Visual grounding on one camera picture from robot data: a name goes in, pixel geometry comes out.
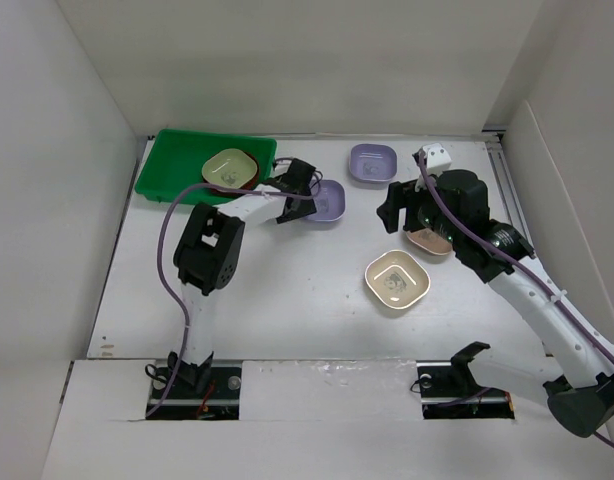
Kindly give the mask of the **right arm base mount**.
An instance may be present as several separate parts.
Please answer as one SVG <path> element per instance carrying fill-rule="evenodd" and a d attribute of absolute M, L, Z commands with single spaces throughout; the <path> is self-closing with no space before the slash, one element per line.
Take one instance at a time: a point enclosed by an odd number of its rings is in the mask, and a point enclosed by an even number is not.
<path fill-rule="evenodd" d="M 416 370 L 409 390 L 420 397 L 424 420 L 515 418 L 509 393 L 460 380 L 449 361 L 420 361 Z"/>

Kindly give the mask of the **cream square bowl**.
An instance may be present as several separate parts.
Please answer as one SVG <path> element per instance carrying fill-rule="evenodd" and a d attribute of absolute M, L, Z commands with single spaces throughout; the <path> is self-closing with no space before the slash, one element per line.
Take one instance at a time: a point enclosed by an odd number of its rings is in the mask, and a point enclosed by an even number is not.
<path fill-rule="evenodd" d="M 425 297 L 431 287 L 428 272 L 409 253 L 388 251 L 368 264 L 364 279 L 381 304 L 404 311 Z"/>

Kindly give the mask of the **green plastic bin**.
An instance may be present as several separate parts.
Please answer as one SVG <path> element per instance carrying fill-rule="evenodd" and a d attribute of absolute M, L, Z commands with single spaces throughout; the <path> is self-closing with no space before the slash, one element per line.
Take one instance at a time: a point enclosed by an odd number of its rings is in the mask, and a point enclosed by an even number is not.
<path fill-rule="evenodd" d="M 253 188 L 270 176 L 276 149 L 271 138 L 164 129 L 155 138 L 135 192 L 169 203 L 200 182 Z"/>

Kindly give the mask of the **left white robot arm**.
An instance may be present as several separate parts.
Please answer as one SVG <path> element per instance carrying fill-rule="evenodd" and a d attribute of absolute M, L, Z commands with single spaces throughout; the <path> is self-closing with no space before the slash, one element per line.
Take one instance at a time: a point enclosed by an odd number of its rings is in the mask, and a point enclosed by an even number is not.
<path fill-rule="evenodd" d="M 315 213 L 319 179 L 314 166 L 291 158 L 280 175 L 254 190 L 219 206 L 199 203 L 193 208 L 173 255 L 185 307 L 183 344 L 168 357 L 175 384 L 186 395 L 199 396 L 209 387 L 215 314 L 208 297 L 234 277 L 246 229 Z"/>

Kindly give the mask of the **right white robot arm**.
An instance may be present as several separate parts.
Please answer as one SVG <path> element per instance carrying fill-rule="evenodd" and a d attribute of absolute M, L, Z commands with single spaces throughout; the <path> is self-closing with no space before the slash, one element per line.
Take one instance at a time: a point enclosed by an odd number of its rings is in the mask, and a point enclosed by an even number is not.
<path fill-rule="evenodd" d="M 388 233 L 430 229 L 462 265 L 511 305 L 547 347 L 537 363 L 509 362 L 474 341 L 450 359 L 449 381 L 469 397 L 486 388 L 545 405 L 568 432 L 588 438 L 614 416 L 614 345 L 557 290 L 528 240 L 490 216 L 488 189 L 468 170 L 389 185 L 377 215 Z"/>

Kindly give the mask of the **purple square bowl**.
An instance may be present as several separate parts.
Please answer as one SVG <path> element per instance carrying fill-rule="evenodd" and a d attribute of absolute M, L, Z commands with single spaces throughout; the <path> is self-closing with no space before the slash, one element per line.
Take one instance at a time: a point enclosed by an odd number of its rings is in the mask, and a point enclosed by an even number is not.
<path fill-rule="evenodd" d="M 322 180 L 313 188 L 316 212 L 308 215 L 306 220 L 313 222 L 334 222 L 339 220 L 346 210 L 344 187 L 335 180 Z"/>
<path fill-rule="evenodd" d="M 385 183 L 395 178 L 398 170 L 396 152 L 387 145 L 358 144 L 349 158 L 350 175 L 365 183 Z"/>

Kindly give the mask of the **pink square bowl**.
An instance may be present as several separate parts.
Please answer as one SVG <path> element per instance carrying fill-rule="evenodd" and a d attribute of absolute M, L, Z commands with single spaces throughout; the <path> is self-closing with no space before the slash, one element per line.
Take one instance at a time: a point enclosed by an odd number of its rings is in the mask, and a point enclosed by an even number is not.
<path fill-rule="evenodd" d="M 452 245 L 448 241 L 429 229 L 407 232 L 406 238 L 415 246 L 431 255 L 446 256 L 453 251 Z"/>

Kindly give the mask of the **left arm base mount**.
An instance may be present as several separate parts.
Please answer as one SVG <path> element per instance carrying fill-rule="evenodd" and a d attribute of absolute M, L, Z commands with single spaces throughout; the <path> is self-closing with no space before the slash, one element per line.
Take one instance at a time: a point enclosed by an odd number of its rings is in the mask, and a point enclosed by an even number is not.
<path fill-rule="evenodd" d="M 197 393 L 182 381 L 176 381 L 167 398 L 152 414 L 151 409 L 162 399 L 168 381 L 163 363 L 148 364 L 145 373 L 151 380 L 146 405 L 147 420 L 163 421 L 233 421 L 239 419 L 242 385 L 242 363 L 219 361 L 211 369 L 205 388 Z"/>

